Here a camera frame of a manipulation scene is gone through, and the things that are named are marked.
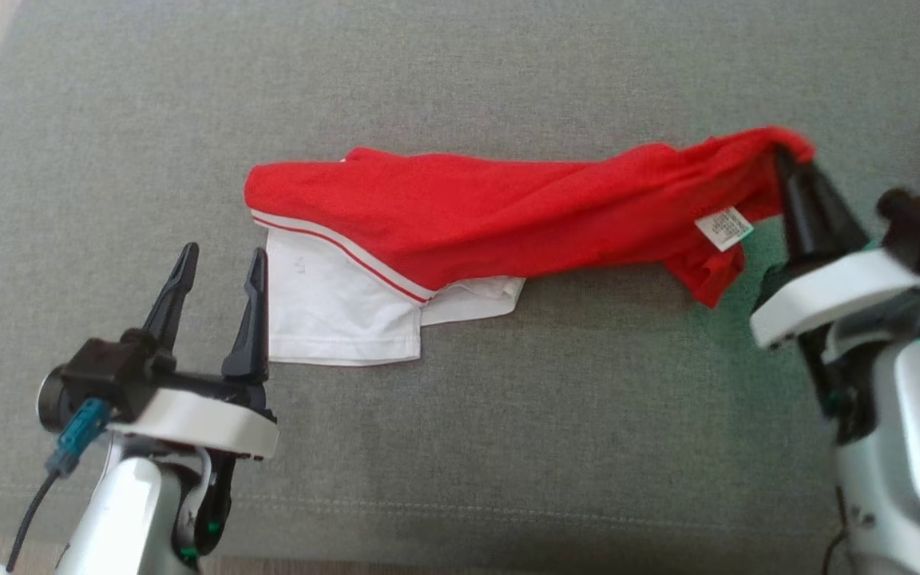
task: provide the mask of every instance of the gray fabric surface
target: gray fabric surface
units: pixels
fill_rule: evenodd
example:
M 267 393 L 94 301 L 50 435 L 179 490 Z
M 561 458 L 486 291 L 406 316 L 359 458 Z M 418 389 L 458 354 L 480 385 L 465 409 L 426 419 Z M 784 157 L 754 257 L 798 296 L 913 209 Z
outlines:
M 920 1 L 26 1 L 0 52 L 0 531 L 50 451 L 41 377 L 141 323 L 187 240 L 176 353 L 218 369 L 263 241 L 252 165 L 354 145 L 591 160 L 769 123 L 810 136 L 870 223 L 880 192 L 920 187 Z M 716 311 L 657 267 L 576 272 L 427 328 L 418 363 L 274 367 L 279 453 L 238 469 L 223 550 L 814 572 L 828 429 L 795 353 L 749 339 L 778 224 L 747 247 Z M 35 536 L 69 536 L 99 463 Z

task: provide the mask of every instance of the red fabric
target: red fabric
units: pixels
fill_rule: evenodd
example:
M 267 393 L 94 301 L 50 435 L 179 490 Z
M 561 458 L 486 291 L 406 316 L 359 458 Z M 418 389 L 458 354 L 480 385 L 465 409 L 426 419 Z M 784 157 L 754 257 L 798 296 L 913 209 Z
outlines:
M 777 145 L 809 161 L 800 135 L 769 127 L 676 150 L 655 143 L 605 161 L 489 161 L 355 149 L 346 161 L 258 166 L 252 210 L 335 230 L 430 290 L 474 277 L 535 277 L 588 266 L 664 262 L 715 306 L 744 269 L 694 225 L 737 207 L 779 214 Z

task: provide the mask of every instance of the white fabric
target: white fabric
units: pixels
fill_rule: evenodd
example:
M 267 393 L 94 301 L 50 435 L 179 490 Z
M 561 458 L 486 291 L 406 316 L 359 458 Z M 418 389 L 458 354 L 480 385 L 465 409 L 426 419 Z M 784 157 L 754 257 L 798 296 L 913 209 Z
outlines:
M 374 276 L 326 234 L 269 228 L 269 359 L 379 365 L 421 356 L 421 325 L 503 315 L 523 279 L 463 280 L 422 305 Z

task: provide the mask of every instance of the white stripe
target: white stripe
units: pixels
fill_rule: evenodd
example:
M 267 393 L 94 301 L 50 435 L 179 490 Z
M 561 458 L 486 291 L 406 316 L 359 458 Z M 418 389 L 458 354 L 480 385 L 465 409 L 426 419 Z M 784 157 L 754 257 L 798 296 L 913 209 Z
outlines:
M 379 261 L 379 258 L 375 258 L 372 254 L 369 254 L 365 248 L 361 248 L 360 245 L 354 243 L 353 240 L 348 239 L 348 237 L 343 236 L 343 234 L 333 232 L 333 230 L 323 225 L 318 225 L 314 222 L 309 222 L 306 220 L 297 220 L 296 218 L 285 218 L 259 210 L 251 210 L 251 213 L 255 218 L 260 218 L 262 220 L 272 222 L 276 225 L 303 229 L 306 230 L 306 232 L 317 233 L 321 236 L 328 237 L 328 239 L 334 240 L 336 243 L 339 243 L 344 248 L 346 248 L 355 258 L 361 260 L 366 265 L 371 266 L 371 268 L 376 272 L 383 274 L 383 276 L 387 277 L 389 281 L 393 281 L 394 284 L 397 284 L 399 287 L 404 288 L 404 290 L 411 292 L 411 294 L 418 295 L 419 298 L 423 299 L 431 299 L 431 297 L 435 295 L 434 290 L 428 290 L 427 287 L 423 287 L 419 284 L 414 284 L 413 281 L 403 276 L 403 274 L 396 272 L 390 266 L 387 266 L 383 262 Z M 269 227 L 260 222 L 259 224 L 264 227 Z M 273 229 L 281 230 L 282 228 L 275 227 Z

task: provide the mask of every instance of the black cable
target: black cable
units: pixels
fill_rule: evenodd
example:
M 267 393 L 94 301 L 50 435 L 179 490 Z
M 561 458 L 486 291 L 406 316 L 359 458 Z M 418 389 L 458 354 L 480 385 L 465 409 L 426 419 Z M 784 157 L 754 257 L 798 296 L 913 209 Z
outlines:
M 833 561 L 833 552 L 836 550 L 836 547 L 846 539 L 847 529 L 843 529 L 833 537 L 832 541 L 829 541 L 829 546 L 826 547 L 826 554 L 822 556 L 822 575 L 829 575 L 829 564 Z
M 16 567 L 16 560 L 19 559 L 19 550 L 23 547 L 23 539 L 26 538 L 26 531 L 30 528 L 30 522 L 33 521 L 38 506 L 41 505 L 41 501 L 45 498 L 45 495 L 48 494 L 48 490 L 51 489 L 52 484 L 54 484 L 55 480 L 58 478 L 59 470 L 51 470 L 51 472 L 48 473 L 48 477 L 45 478 L 44 483 L 41 484 L 41 489 L 38 489 L 38 492 L 34 495 L 34 499 L 30 499 L 30 506 L 26 507 L 26 514 L 23 514 L 23 520 L 19 522 L 19 529 L 16 531 L 14 548 L 12 552 L 10 552 L 10 560 L 6 562 L 7 573 L 12 573 L 12 570 Z

